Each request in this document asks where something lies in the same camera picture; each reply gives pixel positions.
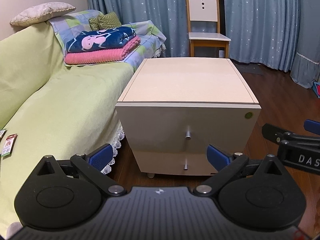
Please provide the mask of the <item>lower beige drawer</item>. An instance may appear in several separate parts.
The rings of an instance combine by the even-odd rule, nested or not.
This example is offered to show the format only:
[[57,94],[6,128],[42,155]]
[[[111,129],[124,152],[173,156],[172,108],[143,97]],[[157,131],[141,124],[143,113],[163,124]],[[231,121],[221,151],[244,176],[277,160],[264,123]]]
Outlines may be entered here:
[[217,173],[204,153],[132,152],[140,171],[149,175],[210,176]]

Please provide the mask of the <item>beige drawer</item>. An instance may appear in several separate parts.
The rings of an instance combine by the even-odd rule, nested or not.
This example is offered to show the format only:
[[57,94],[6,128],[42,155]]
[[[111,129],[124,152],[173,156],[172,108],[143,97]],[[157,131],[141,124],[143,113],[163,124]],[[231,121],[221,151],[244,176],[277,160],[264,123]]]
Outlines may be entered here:
[[132,152],[140,171],[149,175],[210,176],[217,173],[204,153]]
[[[208,145],[241,152],[261,107],[238,103],[118,102],[117,114],[133,151],[205,153]],[[251,119],[245,119],[253,112]]]

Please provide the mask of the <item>upper beige drawer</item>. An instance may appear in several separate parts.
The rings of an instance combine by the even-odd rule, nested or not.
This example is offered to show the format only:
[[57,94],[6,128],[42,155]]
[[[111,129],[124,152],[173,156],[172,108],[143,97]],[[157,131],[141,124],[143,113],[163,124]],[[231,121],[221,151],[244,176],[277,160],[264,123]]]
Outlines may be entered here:
[[[205,153],[208,145],[241,152],[261,107],[238,103],[118,102],[117,114],[133,151]],[[253,112],[251,119],[245,119]]]

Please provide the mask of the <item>round green sticker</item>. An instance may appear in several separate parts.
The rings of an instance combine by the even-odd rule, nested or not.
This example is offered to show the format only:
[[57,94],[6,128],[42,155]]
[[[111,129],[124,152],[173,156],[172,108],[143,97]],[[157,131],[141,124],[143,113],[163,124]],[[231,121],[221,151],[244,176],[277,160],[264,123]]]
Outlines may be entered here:
[[253,118],[253,116],[254,116],[254,113],[253,113],[253,112],[247,112],[247,113],[245,114],[245,119],[251,119],[251,118]]

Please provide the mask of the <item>light green sofa cover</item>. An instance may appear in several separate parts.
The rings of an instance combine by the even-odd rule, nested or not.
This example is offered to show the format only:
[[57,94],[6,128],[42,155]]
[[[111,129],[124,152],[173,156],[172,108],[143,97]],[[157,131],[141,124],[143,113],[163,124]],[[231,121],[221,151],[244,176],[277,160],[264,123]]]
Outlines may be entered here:
[[1,41],[1,128],[16,135],[1,157],[1,235],[18,221],[14,199],[45,155],[57,160],[120,148],[124,132],[115,105],[133,76],[127,63],[67,67],[48,23]]

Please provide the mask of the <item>beige wooden nightstand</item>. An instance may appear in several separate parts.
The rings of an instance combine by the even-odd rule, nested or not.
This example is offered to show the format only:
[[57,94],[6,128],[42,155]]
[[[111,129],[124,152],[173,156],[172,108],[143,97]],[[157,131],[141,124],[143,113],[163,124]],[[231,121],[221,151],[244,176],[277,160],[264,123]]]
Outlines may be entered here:
[[118,102],[259,105],[231,60],[204,57],[144,60]]

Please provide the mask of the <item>red green sachet packet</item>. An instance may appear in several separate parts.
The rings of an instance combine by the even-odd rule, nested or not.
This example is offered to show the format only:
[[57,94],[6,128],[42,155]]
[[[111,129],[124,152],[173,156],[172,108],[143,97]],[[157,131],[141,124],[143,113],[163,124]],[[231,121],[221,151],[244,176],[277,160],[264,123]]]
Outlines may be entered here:
[[17,137],[18,134],[11,134],[7,136],[4,142],[3,150],[1,152],[1,157],[6,157],[12,154]]

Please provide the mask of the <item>pink folded blanket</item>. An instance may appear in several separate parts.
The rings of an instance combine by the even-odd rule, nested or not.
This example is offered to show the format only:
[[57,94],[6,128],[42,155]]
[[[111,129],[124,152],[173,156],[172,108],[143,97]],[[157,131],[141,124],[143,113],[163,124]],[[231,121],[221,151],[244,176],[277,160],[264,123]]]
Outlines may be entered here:
[[140,37],[136,36],[123,46],[123,48],[102,49],[83,53],[68,53],[65,57],[65,63],[68,65],[86,65],[122,61],[139,45]]

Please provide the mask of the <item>navy patterned folded blanket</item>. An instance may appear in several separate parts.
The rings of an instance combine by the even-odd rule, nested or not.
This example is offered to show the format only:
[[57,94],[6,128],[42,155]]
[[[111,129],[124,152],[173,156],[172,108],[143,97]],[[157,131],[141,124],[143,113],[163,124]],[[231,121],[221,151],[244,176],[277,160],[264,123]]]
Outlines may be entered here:
[[66,43],[66,50],[68,53],[81,53],[123,48],[135,36],[135,29],[124,26],[107,30],[82,31]]

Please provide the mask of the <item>blue star curtain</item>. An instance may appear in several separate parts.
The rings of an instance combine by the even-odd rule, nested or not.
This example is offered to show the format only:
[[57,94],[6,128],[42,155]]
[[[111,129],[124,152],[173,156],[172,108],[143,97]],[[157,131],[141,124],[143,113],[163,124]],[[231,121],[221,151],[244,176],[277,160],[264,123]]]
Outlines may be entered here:
[[[185,0],[88,0],[123,23],[151,20],[166,36],[167,56],[188,56]],[[319,0],[221,0],[221,32],[229,57],[289,72],[310,88],[319,80]]]

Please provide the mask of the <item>blue green patchwork cover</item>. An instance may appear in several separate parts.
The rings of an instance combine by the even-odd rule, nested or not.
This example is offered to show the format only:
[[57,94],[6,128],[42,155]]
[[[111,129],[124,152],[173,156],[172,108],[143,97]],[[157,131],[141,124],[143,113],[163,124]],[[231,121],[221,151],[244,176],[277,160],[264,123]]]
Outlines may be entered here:
[[70,15],[63,15],[49,20],[54,34],[62,47],[64,63],[67,67],[94,65],[107,62],[125,62],[133,68],[138,68],[144,59],[160,57],[161,51],[165,49],[166,37],[159,31],[152,21],[129,23],[128,27],[133,27],[140,38],[139,44],[131,49],[111,49],[106,53],[105,58],[98,61],[93,54],[87,53],[85,56],[71,57],[67,54],[66,44],[71,38],[75,38],[81,31],[89,31],[89,19],[102,15],[97,10],[84,10]]

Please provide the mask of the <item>green patterned cushion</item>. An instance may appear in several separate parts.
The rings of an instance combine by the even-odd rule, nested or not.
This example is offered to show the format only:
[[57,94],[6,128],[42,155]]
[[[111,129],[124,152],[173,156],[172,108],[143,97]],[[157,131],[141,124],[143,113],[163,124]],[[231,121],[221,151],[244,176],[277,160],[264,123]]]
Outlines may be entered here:
[[97,17],[90,18],[89,25],[92,30],[97,31],[121,27],[122,23],[115,12],[110,12],[106,15],[98,15]]

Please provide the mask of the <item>beige pillow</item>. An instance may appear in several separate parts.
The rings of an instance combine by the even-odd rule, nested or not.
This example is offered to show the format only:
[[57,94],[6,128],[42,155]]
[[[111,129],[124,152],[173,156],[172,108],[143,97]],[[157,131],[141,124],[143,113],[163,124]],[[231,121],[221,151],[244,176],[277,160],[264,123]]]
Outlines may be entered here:
[[33,24],[46,22],[47,20],[63,16],[76,9],[73,5],[65,2],[48,2],[29,7],[16,15],[11,21],[12,26],[28,27]]

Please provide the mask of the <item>wooden white chair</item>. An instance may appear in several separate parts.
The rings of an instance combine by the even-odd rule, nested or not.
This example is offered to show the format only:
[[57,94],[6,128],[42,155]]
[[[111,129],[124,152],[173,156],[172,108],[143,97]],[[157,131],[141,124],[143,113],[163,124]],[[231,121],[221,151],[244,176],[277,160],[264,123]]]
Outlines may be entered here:
[[224,58],[229,57],[231,39],[221,34],[219,0],[185,0],[189,55],[195,56],[196,47],[223,49]]

